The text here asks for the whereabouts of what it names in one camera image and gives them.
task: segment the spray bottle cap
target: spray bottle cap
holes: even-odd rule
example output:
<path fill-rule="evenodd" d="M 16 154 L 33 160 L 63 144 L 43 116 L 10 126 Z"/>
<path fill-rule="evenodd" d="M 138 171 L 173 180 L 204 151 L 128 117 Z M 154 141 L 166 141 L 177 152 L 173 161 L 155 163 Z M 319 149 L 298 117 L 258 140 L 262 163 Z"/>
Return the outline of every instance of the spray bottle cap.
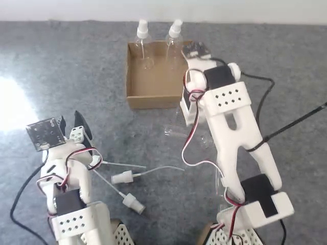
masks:
<path fill-rule="evenodd" d="M 172 38 L 179 37 L 182 24 L 183 24 L 182 20 L 180 19 L 175 20 L 169 29 L 169 36 Z"/>
<path fill-rule="evenodd" d="M 145 39 L 148 37 L 148 22 L 144 19 L 141 19 L 138 23 L 137 36 L 140 39 Z"/>

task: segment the gray granite floor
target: gray granite floor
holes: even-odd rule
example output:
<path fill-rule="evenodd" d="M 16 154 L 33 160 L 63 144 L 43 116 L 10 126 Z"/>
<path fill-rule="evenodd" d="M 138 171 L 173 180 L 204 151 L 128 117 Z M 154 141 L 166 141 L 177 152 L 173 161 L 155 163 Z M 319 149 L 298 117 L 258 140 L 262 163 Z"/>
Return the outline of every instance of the gray granite floor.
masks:
<path fill-rule="evenodd" d="M 155 39 L 164 39 L 168 28 L 167 23 L 149 26 Z M 62 114 L 70 129 L 77 109 L 88 120 L 106 160 L 148 169 L 164 164 L 184 167 L 183 139 L 162 133 L 174 110 L 132 111 L 126 103 L 126 42 L 135 30 L 133 22 L 0 22 L 1 244 L 39 244 L 9 219 L 18 189 L 41 161 L 25 130 L 18 128 L 28 115 L 45 119 Z M 327 27 L 186 23 L 183 34 L 205 42 L 215 56 L 237 62 L 248 73 L 276 80 L 262 112 L 265 134 L 326 101 Z M 255 110 L 268 84 L 245 82 Z M 322 111 L 270 141 L 283 190 L 295 208 L 285 219 L 286 244 L 326 243 L 326 115 Z M 244 179 L 258 168 L 244 151 L 239 153 L 238 171 Z M 193 155 L 214 154 L 199 148 Z M 109 179 L 123 170 L 103 166 L 99 171 Z M 187 168 L 185 173 L 166 169 L 119 185 L 146 205 L 142 216 L 123 206 L 96 176 L 92 184 L 95 200 L 108 205 L 111 216 L 128 226 L 137 244 L 195 244 L 217 213 L 210 166 Z M 54 244 L 46 225 L 45 199 L 34 183 L 24 192 L 16 217 Z M 279 244 L 282 229 L 271 224 L 259 234 L 266 244 Z"/>

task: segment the black cable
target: black cable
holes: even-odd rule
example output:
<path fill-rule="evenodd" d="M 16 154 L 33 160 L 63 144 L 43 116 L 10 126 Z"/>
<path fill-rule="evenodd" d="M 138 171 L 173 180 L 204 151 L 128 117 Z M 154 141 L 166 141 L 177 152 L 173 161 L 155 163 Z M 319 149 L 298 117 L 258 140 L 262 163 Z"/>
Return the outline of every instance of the black cable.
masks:
<path fill-rule="evenodd" d="M 48 219 L 47 219 L 47 222 L 48 222 L 48 226 L 49 226 L 49 229 L 50 229 L 50 231 L 51 231 L 51 234 L 52 234 L 53 238 L 56 239 L 56 236 L 55 236 L 55 233 L 54 233 L 54 231 L 53 231 L 52 225 L 51 225 L 51 223 L 50 223 L 50 218 L 49 218 L 49 217 L 48 217 Z"/>
<path fill-rule="evenodd" d="M 268 142 L 272 137 L 275 137 L 276 135 L 278 135 L 278 134 L 284 132 L 285 130 L 290 129 L 291 127 L 293 127 L 293 126 L 295 126 L 296 124 L 298 124 L 298 123 L 304 121 L 304 120 L 307 119 L 308 117 L 310 117 L 310 116 L 316 114 L 317 112 L 319 112 L 319 111 L 321 111 L 321 110 L 323 110 L 323 109 L 325 109 L 325 108 L 327 108 L 327 102 L 325 102 L 325 103 L 322 104 L 321 106 L 318 106 L 316 109 L 310 111 L 309 113 L 307 113 L 307 114 L 305 114 L 304 116 L 298 118 L 297 120 L 291 122 L 290 124 L 287 124 L 286 126 L 282 127 L 281 129 L 279 129 L 279 130 L 273 132 L 272 134 L 269 134 L 269 135 L 265 136 L 265 137 L 263 138 L 263 140 L 262 140 L 259 144 L 257 144 L 255 147 L 253 147 L 253 148 L 251 148 L 251 149 L 248 149 L 247 152 L 253 152 L 253 151 L 255 151 L 255 150 L 258 149 L 260 146 L 262 146 L 264 143 Z"/>
<path fill-rule="evenodd" d="M 215 58 L 215 57 L 212 57 L 212 58 L 209 58 L 209 59 L 210 60 L 214 60 L 214 61 L 218 61 L 218 62 L 222 63 L 223 65 L 227 65 L 227 63 L 224 60 L 222 60 L 222 59 Z"/>
<path fill-rule="evenodd" d="M 256 123 L 259 127 L 259 130 L 260 130 L 260 113 L 261 113 L 261 109 L 262 109 L 262 106 L 265 102 L 265 99 L 267 97 L 267 95 L 271 92 L 272 88 L 275 86 L 275 81 L 272 79 L 272 78 L 266 78 L 266 77 L 261 77 L 261 76 L 255 76 L 255 75 L 250 75 L 250 74 L 247 74 L 245 72 L 241 72 L 242 75 L 248 77 L 248 78 L 253 78 L 253 79 L 258 79 L 258 80 L 265 80 L 265 81 L 269 81 L 271 84 L 269 86 L 269 88 L 266 90 L 266 92 L 264 93 L 264 95 L 262 96 L 260 102 L 259 102 L 259 105 L 258 105 L 258 109 L 256 111 L 256 115 L 255 115 L 255 120 L 256 120 Z"/>
<path fill-rule="evenodd" d="M 46 158 L 45 158 L 45 161 L 43 162 L 43 164 L 38 167 L 37 169 L 35 169 L 32 174 L 25 180 L 25 182 L 23 183 L 23 185 L 21 186 L 21 188 L 19 189 L 16 197 L 15 197 L 15 200 L 14 200 L 14 203 L 12 204 L 12 207 L 10 209 L 10 218 L 11 220 L 16 224 L 18 225 L 19 227 L 21 227 L 22 229 L 30 232 L 31 234 L 33 234 L 34 236 L 36 236 L 44 245 L 48 245 L 48 243 L 38 234 L 36 233 L 35 231 L 31 230 L 30 228 L 28 228 L 27 226 L 23 225 L 22 223 L 20 223 L 18 220 L 15 219 L 14 217 L 14 211 L 16 209 L 16 206 L 18 204 L 18 201 L 19 201 L 19 198 L 22 194 L 22 192 L 25 190 L 26 186 L 28 185 L 28 183 L 31 181 L 31 179 L 36 176 L 36 174 L 41 170 L 41 168 L 45 165 L 46 161 L 48 160 L 48 156 L 49 156 L 49 151 L 47 150 L 46 151 Z"/>
<path fill-rule="evenodd" d="M 284 224 L 283 220 L 280 219 L 279 222 L 281 223 L 281 226 L 282 226 L 283 232 L 284 232 L 281 245 L 284 245 L 285 244 L 285 240 L 286 240 L 286 236 L 287 236 L 287 231 L 286 231 L 286 227 L 285 227 L 285 224 Z"/>
<path fill-rule="evenodd" d="M 227 65 L 227 63 L 223 59 L 220 59 L 220 58 L 215 58 L 215 57 L 201 58 L 200 56 L 198 56 L 197 58 L 200 59 L 200 60 L 213 60 L 213 61 L 218 61 L 218 62 L 222 63 L 223 65 Z"/>
<path fill-rule="evenodd" d="M 238 234 L 233 234 L 233 236 L 237 236 L 237 237 L 241 240 L 241 245 L 244 244 L 244 243 L 243 243 L 243 238 L 242 238 L 240 235 L 238 235 Z"/>

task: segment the white wall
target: white wall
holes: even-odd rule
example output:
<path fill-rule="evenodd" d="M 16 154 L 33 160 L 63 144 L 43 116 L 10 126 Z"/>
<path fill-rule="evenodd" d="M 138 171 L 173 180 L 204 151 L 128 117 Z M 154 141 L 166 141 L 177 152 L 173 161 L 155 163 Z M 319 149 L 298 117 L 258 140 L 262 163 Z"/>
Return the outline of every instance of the white wall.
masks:
<path fill-rule="evenodd" d="M 0 20 L 327 24 L 327 0 L 0 0 Z"/>

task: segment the cardboard box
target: cardboard box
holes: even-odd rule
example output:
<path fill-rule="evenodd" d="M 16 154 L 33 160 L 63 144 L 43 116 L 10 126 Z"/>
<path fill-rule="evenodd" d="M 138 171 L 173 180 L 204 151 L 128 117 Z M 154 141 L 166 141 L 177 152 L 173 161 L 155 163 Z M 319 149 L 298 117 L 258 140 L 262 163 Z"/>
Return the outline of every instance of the cardboard box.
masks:
<path fill-rule="evenodd" d="M 154 67 L 143 69 L 136 59 L 134 43 L 127 45 L 126 95 L 132 109 L 177 107 L 183 90 L 183 76 L 188 65 L 181 55 L 181 65 L 169 69 L 167 43 L 156 41 Z"/>

